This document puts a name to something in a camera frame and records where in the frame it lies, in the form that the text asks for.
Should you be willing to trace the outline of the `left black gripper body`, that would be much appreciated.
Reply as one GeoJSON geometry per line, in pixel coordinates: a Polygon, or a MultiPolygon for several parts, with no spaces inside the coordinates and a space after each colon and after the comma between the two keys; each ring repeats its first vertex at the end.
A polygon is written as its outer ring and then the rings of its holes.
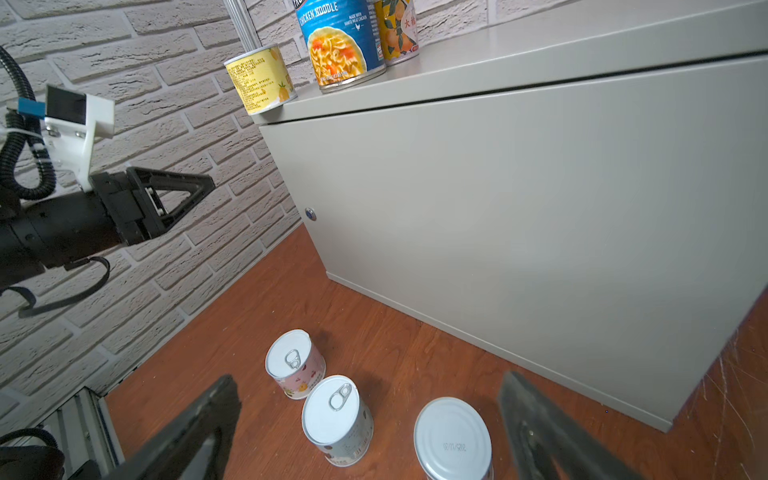
{"type": "Polygon", "coordinates": [[[159,170],[126,170],[89,176],[94,193],[115,226],[121,243],[130,246],[149,241],[168,231],[167,214],[156,195],[159,170]]]}

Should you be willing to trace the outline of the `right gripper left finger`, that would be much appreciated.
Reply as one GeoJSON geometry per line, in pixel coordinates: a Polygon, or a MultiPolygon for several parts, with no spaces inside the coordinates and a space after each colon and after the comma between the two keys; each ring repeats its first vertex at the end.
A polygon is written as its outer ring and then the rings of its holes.
{"type": "Polygon", "coordinates": [[[214,382],[109,479],[222,479],[242,403],[232,375],[214,382]]]}

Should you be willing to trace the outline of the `blue soup can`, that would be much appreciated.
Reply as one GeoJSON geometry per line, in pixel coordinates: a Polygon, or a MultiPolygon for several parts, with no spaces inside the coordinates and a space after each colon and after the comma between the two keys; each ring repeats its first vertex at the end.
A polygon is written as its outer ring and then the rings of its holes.
{"type": "Polygon", "coordinates": [[[319,90],[340,91],[386,70],[374,3],[293,0],[319,90]]]}

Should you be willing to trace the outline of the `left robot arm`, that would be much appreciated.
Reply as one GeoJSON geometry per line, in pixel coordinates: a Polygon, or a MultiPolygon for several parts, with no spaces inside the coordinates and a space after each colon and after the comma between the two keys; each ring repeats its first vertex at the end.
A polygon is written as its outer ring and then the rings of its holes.
{"type": "MultiPolygon", "coordinates": [[[[134,245],[167,233],[215,189],[206,175],[130,167],[123,173],[90,176],[89,192],[17,207],[1,223],[1,288],[26,300],[22,318],[57,310],[89,297],[105,285],[58,302],[38,305],[22,281],[45,270],[105,264],[100,252],[134,245]]],[[[136,461],[121,465],[113,479],[179,479],[189,469],[203,479],[222,478],[231,437],[202,430],[202,409],[183,414],[153,439],[136,461]]]]}

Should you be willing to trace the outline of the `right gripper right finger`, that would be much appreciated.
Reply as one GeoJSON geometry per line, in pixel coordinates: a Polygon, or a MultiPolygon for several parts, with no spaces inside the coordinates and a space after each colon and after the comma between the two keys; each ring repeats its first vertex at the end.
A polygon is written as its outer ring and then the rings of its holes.
{"type": "Polygon", "coordinates": [[[520,479],[639,479],[518,372],[504,374],[498,406],[520,479]]]}

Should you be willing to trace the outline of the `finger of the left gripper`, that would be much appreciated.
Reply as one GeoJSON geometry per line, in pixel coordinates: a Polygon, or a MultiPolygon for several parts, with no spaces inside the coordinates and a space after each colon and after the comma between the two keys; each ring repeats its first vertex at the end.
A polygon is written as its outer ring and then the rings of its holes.
{"type": "Polygon", "coordinates": [[[126,174],[142,212],[142,228],[146,231],[169,231],[216,188],[208,175],[139,167],[129,167],[126,174]],[[183,192],[186,197],[169,209],[160,198],[162,192],[183,192]]]}

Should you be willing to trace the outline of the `yellow labelled can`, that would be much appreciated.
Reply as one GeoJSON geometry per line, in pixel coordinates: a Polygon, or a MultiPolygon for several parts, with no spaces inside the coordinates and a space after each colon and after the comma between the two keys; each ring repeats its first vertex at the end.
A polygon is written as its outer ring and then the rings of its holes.
{"type": "Polygon", "coordinates": [[[229,59],[224,66],[249,115],[262,114],[297,97],[276,44],[229,59]]]}

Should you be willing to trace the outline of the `white flat-lid can front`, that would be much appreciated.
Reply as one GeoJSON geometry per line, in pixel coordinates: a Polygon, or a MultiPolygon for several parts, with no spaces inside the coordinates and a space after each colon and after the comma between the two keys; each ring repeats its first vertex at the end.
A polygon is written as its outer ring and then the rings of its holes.
{"type": "Polygon", "coordinates": [[[373,3],[384,60],[388,66],[418,55],[417,23],[411,0],[378,0],[373,3]]]}

